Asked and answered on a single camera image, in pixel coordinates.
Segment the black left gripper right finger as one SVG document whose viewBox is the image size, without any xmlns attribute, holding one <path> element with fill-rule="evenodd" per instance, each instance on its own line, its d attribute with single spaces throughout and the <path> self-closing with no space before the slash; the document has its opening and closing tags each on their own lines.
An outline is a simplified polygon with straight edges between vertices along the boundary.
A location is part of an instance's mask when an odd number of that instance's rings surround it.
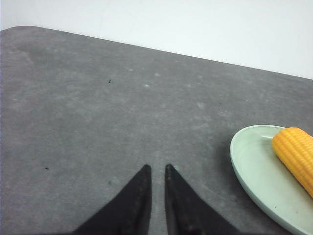
<svg viewBox="0 0 313 235">
<path fill-rule="evenodd" d="M 238 235 L 240 231 L 203 201 L 172 164 L 165 167 L 169 235 Z"/>
</svg>

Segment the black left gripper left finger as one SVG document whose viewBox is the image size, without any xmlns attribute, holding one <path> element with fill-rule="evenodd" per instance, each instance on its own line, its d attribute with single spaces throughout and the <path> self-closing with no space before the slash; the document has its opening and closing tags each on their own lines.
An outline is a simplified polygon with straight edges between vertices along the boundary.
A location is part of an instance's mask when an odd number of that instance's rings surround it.
<svg viewBox="0 0 313 235">
<path fill-rule="evenodd" d="M 147 235 L 152 210 L 151 167 L 144 165 L 122 190 L 74 235 Z"/>
</svg>

